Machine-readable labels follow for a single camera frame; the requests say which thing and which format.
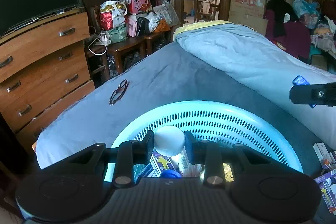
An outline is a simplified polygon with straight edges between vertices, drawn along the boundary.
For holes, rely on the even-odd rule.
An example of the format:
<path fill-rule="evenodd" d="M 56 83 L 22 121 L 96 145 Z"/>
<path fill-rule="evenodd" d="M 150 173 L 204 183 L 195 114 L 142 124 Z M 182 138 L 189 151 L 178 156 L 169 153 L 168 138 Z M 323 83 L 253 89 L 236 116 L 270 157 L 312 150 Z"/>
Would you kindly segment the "clothes pile beside bed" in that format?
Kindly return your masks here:
<path fill-rule="evenodd" d="M 315 7 L 304 0 L 296 0 L 292 5 L 270 0 L 265 19 L 265 37 L 295 58 L 310 59 L 311 46 L 335 56 L 335 15 L 320 18 Z"/>

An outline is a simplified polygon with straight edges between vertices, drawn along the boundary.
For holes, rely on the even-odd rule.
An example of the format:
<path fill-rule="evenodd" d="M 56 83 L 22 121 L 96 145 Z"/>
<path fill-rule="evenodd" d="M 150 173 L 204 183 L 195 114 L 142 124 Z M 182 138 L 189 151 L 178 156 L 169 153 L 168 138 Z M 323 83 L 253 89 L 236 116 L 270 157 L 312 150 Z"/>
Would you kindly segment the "light blue folded duvet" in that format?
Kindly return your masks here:
<path fill-rule="evenodd" d="M 220 69 L 288 112 L 331 148 L 335 148 L 335 108 L 295 105 L 292 82 L 335 81 L 335 75 L 307 65 L 250 28 L 224 20 L 188 24 L 176 29 L 174 41 L 185 51 Z"/>

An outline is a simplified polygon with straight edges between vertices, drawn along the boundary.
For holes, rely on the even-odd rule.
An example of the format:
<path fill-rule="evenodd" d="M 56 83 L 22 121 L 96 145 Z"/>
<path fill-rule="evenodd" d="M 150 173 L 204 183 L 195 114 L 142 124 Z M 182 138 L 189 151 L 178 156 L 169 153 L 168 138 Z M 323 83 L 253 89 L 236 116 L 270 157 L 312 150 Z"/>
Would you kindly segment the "purple yellow-arrow cream box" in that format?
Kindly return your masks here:
<path fill-rule="evenodd" d="M 153 151 L 150 158 L 151 166 L 157 177 L 161 178 L 181 178 L 181 174 L 175 170 L 170 158 L 163 156 L 156 150 Z"/>

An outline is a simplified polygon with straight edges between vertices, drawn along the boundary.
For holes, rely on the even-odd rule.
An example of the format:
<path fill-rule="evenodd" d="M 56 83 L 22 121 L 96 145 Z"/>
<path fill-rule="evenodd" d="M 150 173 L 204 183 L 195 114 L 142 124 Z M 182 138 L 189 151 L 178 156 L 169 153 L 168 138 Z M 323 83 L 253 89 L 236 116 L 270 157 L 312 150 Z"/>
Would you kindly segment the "black-framed eyeglasses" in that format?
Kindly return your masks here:
<path fill-rule="evenodd" d="M 123 95 L 125 94 L 127 87 L 129 85 L 129 81 L 127 79 L 122 80 L 122 82 L 118 85 L 117 89 L 115 89 L 109 99 L 109 104 L 113 106 L 117 101 L 119 101 Z"/>

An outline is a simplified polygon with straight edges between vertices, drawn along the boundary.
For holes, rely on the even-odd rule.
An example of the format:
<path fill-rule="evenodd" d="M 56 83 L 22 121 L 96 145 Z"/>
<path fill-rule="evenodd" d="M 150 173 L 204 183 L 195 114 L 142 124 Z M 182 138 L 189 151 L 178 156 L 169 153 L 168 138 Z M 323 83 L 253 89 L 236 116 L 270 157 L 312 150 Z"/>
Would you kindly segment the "white plastic bottle cap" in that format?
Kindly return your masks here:
<path fill-rule="evenodd" d="M 162 156 L 176 156 L 184 146 L 185 134 L 175 126 L 163 126 L 154 133 L 154 149 Z"/>

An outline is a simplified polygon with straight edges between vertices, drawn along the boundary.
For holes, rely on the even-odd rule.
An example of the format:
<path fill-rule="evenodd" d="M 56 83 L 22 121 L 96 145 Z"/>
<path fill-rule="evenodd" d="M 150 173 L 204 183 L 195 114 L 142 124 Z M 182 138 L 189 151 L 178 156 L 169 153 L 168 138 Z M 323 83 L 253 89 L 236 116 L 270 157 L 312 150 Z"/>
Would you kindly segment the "wooden chest of drawers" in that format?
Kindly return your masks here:
<path fill-rule="evenodd" d="M 1 114 L 29 153 L 65 109 L 94 91 L 83 8 L 49 16 L 1 38 Z"/>

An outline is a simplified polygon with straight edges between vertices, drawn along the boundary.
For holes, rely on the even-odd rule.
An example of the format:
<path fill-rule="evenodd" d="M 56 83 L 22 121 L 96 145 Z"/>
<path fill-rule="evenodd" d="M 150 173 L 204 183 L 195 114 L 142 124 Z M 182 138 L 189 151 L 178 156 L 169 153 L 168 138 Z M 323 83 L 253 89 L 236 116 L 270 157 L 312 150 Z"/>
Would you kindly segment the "pile of bags and clothes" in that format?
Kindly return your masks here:
<path fill-rule="evenodd" d="M 111 44 L 152 32 L 166 31 L 179 19 L 171 0 L 110 0 L 100 4 L 101 33 Z"/>

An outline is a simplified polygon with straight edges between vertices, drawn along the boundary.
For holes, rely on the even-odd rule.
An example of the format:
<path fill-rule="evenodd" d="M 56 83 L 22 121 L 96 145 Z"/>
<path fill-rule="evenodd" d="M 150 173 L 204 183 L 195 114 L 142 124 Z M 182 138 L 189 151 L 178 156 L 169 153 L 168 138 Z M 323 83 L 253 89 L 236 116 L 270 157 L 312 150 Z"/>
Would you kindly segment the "white medicine box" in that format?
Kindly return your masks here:
<path fill-rule="evenodd" d="M 315 143 L 313 145 L 315 154 L 322 168 L 325 170 L 335 170 L 334 154 L 329 152 L 324 143 Z"/>

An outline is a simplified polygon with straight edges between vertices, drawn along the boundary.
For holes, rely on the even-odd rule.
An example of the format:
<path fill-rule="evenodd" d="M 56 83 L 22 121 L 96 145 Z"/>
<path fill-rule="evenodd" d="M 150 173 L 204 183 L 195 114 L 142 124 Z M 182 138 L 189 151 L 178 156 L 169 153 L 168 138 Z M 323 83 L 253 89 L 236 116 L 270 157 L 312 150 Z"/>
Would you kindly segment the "light blue perforated basket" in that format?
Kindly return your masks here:
<path fill-rule="evenodd" d="M 162 126 L 190 131 L 197 140 L 210 140 L 222 147 L 241 143 L 297 171 L 300 160 L 289 142 L 262 118 L 236 106 L 212 101 L 182 101 L 156 107 L 129 123 L 113 147 L 129 140 L 142 140 Z"/>

